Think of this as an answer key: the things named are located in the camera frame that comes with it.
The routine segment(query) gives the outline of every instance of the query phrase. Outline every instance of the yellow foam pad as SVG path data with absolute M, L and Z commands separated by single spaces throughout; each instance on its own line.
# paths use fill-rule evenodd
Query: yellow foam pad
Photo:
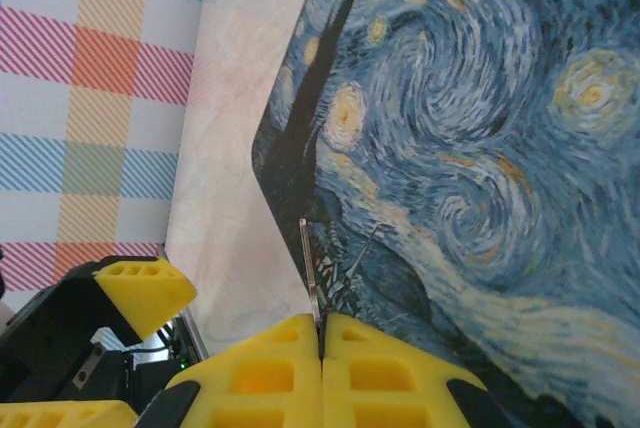
M 132 428 L 137 418 L 123 401 L 0 403 L 0 428 Z
M 167 388 L 201 385 L 181 428 L 321 428 L 322 379 L 311 315 L 297 315 L 188 368 Z
M 142 340 L 196 297 L 189 279 L 162 258 L 119 261 L 94 278 Z
M 469 428 L 446 383 L 486 390 L 469 371 L 345 315 L 329 315 L 325 428 Z

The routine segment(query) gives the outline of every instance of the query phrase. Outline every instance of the swirling blue pattern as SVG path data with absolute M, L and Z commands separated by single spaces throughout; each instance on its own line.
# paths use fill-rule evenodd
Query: swirling blue pattern
M 306 1 L 259 136 L 342 1 Z M 330 301 L 476 371 L 517 426 L 640 426 L 638 40 L 640 0 L 355 0 L 310 107 L 290 212 Z

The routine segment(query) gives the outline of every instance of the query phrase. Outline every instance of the plaid fabric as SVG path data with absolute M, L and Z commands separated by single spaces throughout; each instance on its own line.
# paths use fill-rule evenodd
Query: plaid fabric
M 9 290 L 164 241 L 201 0 L 0 0 Z

